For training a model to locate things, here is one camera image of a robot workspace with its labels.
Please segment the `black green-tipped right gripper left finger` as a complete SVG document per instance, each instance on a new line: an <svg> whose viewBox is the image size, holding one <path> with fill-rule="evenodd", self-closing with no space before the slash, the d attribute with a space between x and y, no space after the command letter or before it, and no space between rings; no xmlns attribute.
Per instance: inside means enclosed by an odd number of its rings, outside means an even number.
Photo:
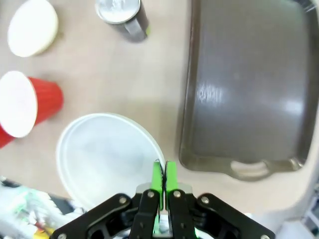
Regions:
<svg viewBox="0 0 319 239"><path fill-rule="evenodd" d="M137 187L133 197L118 193L80 217L56 229L53 239L152 239L159 233L163 209L163 170L156 161L150 183Z"/></svg>

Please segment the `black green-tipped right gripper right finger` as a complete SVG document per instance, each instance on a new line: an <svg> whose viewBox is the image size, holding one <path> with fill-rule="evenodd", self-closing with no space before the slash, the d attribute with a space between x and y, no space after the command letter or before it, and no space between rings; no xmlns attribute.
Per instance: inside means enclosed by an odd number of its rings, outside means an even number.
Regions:
<svg viewBox="0 0 319 239"><path fill-rule="evenodd" d="M165 166L166 206L173 237L196 239L196 231L214 239L273 239L275 234L211 193L195 197L189 185L178 183L176 163Z"/></svg>

